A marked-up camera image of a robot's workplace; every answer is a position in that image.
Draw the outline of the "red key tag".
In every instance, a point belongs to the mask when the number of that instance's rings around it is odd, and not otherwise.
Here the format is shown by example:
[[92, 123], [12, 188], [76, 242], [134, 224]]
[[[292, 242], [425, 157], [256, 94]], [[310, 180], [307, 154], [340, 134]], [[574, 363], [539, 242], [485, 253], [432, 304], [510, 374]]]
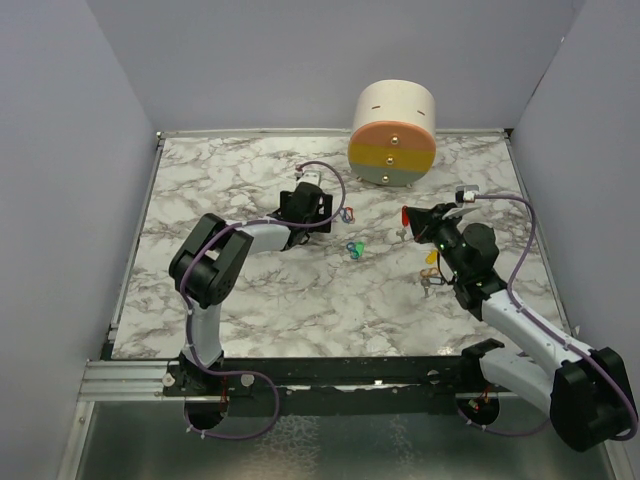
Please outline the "red key tag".
[[395, 234], [400, 239], [401, 242], [404, 242], [406, 240], [407, 235], [409, 234], [409, 230], [408, 230], [409, 219], [405, 210], [402, 210], [401, 212], [401, 224], [402, 224], [402, 227], [399, 228], [395, 232]]

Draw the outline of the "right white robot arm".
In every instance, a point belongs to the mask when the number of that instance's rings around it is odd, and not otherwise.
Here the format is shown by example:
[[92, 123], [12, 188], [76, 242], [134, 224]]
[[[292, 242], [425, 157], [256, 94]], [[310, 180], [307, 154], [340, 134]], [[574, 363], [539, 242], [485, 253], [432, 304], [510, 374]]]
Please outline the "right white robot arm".
[[456, 203], [402, 210], [414, 240], [432, 244], [451, 270], [460, 306], [521, 350], [509, 351], [497, 341], [467, 348], [461, 383], [472, 391], [497, 384], [519, 395], [545, 413], [556, 434], [578, 452], [633, 438], [639, 415], [621, 356], [611, 348], [590, 347], [527, 307], [513, 282], [494, 268], [499, 256], [494, 230], [481, 223], [458, 227], [466, 212]]

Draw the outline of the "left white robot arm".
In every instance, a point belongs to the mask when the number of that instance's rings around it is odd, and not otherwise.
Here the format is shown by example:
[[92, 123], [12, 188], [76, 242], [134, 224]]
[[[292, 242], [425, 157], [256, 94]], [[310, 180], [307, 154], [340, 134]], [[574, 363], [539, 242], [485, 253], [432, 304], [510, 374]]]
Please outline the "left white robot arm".
[[195, 392], [210, 394], [220, 385], [215, 363], [223, 357], [221, 306], [246, 259], [287, 251], [307, 243], [314, 232], [330, 232], [332, 213], [332, 195], [299, 181], [292, 192], [280, 193], [279, 208], [262, 219], [232, 223], [212, 213], [199, 219], [169, 265], [169, 276], [187, 306], [182, 355], [192, 363], [186, 382]]

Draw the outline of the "round three-drawer mini cabinet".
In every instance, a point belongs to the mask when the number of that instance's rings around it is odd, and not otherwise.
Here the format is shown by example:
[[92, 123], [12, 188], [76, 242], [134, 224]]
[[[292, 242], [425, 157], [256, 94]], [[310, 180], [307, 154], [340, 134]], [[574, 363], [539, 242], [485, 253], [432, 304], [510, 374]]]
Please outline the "round three-drawer mini cabinet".
[[381, 186], [408, 186], [426, 175], [436, 156], [436, 104], [424, 86], [377, 81], [360, 94], [347, 148], [353, 173]]

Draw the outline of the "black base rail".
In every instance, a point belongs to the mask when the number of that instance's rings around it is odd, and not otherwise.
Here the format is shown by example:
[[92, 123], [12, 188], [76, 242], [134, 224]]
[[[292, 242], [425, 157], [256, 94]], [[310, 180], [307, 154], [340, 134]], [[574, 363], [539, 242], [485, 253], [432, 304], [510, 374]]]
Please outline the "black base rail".
[[167, 366], [169, 398], [232, 416], [452, 415], [487, 385], [462, 356], [226, 358], [205, 373]]

